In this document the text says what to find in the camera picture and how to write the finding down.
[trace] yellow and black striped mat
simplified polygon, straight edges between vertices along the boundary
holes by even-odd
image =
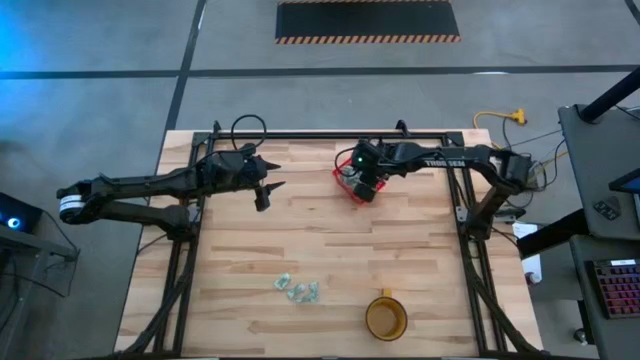
[[[276,44],[455,43],[448,0],[307,0],[278,4]]]

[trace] keyboard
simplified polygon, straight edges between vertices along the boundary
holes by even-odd
[[[607,319],[640,317],[640,259],[587,261]]]

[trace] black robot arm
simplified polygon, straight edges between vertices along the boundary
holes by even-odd
[[[413,142],[378,141],[373,144],[361,139],[351,155],[351,166],[356,171],[352,175],[359,177],[354,194],[364,201],[372,201],[377,183],[392,175],[405,177],[422,168],[470,168],[478,171],[492,188],[480,203],[468,209],[464,228],[470,238],[486,240],[491,234],[493,216],[500,206],[509,196],[527,189],[531,159],[484,145],[426,148]]]
[[[186,205],[202,195],[253,190],[258,211],[269,207],[269,194],[283,182],[262,186],[268,170],[280,166],[255,156],[255,146],[208,154],[192,166],[166,175],[108,178],[104,175],[59,189],[60,218],[67,224],[88,224],[99,219],[157,225],[170,240],[188,241],[195,234],[186,206],[158,209],[117,200],[157,195],[173,196]]]

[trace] wooden table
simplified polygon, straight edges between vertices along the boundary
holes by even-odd
[[[462,131],[468,146],[490,144],[486,130]],[[186,166],[192,134],[167,134],[159,173]],[[476,354],[445,170],[394,177],[372,204],[358,206],[331,175],[336,152],[354,143],[267,140],[258,153],[282,165],[267,181],[287,181],[272,194],[271,208],[256,212],[254,194],[246,191],[207,199],[183,356]],[[220,148],[229,142],[218,141]],[[472,174],[481,198],[489,186]],[[172,203],[158,197],[151,205]],[[160,234],[145,229],[141,246]],[[487,245],[500,305],[541,348],[515,247],[500,236]],[[170,249],[161,240],[138,256],[116,350],[131,344],[157,310]],[[296,305],[276,290],[273,282],[285,272],[292,284],[319,282],[319,302]],[[365,309],[383,287],[393,289],[409,314],[406,333],[394,342],[376,340],[365,327]],[[486,308],[483,319],[493,343]],[[168,339],[174,323],[170,319]]]

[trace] gray floor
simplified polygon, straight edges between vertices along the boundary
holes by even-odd
[[[640,61],[640,28],[622,0],[454,1],[459,44],[278,46],[275,0],[209,0],[193,69],[363,66],[609,65]],[[0,71],[177,70],[196,0],[0,0]],[[468,128],[476,111],[524,108],[515,143],[559,129],[560,106],[587,103],[622,73],[190,79],[176,128],[223,126],[245,113],[270,128]],[[55,190],[98,172],[152,173],[176,79],[0,80],[0,191],[57,212]],[[636,104],[637,97],[627,100]],[[504,144],[501,120],[483,127]],[[550,157],[561,135],[518,149]],[[548,223],[579,208],[570,159],[524,220]],[[39,292],[16,358],[77,358],[112,350],[140,227],[64,226],[82,248],[72,295]],[[532,289],[545,348],[595,355],[570,334],[579,317],[568,250],[543,256],[549,280]],[[52,275],[64,286],[68,273]]]

